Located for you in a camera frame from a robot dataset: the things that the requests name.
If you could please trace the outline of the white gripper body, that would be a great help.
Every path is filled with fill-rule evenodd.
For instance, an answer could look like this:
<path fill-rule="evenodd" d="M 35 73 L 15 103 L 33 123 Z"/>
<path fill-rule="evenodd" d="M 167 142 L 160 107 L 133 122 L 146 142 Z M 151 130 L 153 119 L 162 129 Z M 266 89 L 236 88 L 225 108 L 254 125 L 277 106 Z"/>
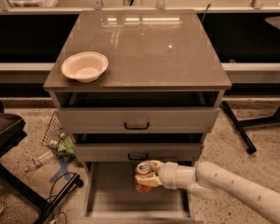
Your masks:
<path fill-rule="evenodd" d="M 166 162 L 160 167 L 158 177 L 166 189 L 188 190 L 196 182 L 196 171 L 194 167 Z"/>

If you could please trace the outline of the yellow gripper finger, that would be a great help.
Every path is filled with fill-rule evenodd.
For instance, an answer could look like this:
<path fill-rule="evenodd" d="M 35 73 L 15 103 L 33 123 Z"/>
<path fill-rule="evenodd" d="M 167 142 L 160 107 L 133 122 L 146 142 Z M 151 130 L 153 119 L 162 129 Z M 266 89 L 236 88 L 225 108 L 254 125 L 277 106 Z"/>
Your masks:
<path fill-rule="evenodd" d="M 162 166 L 162 162 L 161 161 L 155 161 L 155 160 L 152 160 L 152 161 L 149 161 L 148 162 L 150 167 L 151 167 L 151 170 L 155 173 L 157 173 L 161 166 Z"/>
<path fill-rule="evenodd" d="M 156 175 L 152 175 L 152 176 L 137 175 L 135 177 L 135 180 L 139 186 L 155 188 L 162 185 L 161 180 Z"/>

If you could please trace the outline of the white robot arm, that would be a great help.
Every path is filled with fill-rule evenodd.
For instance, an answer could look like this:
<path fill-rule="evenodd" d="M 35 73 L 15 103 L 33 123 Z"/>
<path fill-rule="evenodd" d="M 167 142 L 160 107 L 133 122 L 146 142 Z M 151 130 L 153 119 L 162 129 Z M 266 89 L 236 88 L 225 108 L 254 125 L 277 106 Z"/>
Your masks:
<path fill-rule="evenodd" d="M 233 174 L 212 162 L 196 167 L 176 162 L 142 161 L 135 168 L 138 187 L 184 189 L 198 198 L 214 200 L 221 189 L 272 224 L 280 224 L 280 193 Z"/>

